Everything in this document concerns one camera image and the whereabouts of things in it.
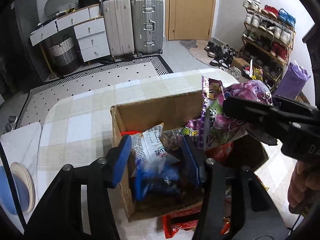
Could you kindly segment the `person right hand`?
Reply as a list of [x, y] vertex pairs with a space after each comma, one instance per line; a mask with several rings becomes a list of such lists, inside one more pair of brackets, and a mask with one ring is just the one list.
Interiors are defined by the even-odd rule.
[[292, 172], [287, 200], [289, 207], [300, 206], [300, 214], [305, 218], [314, 203], [319, 202], [319, 169], [310, 171], [311, 165], [297, 161]]

